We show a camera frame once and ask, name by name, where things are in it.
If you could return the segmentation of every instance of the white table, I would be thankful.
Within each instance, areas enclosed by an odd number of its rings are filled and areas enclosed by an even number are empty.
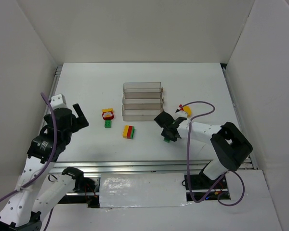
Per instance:
[[[198,122],[238,125],[220,64],[200,63],[97,63],[64,64],[55,94],[68,106],[79,103],[89,127],[73,134],[58,162],[178,161],[186,159],[186,140],[166,143],[155,122],[124,122],[122,94],[125,82],[161,82],[164,110],[174,114],[179,104],[208,101],[216,111]],[[102,109],[112,107],[112,128],[104,128]],[[192,105],[193,115],[207,112],[207,105]],[[122,137],[125,125],[135,126],[133,140]],[[191,159],[216,158],[210,145],[192,141]]]

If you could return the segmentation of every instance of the green lego brick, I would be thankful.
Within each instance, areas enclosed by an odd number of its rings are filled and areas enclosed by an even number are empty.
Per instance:
[[[131,129],[131,139],[133,139],[134,131],[135,131],[135,127],[133,127],[133,128]]]
[[[105,128],[111,128],[111,120],[105,120]]]

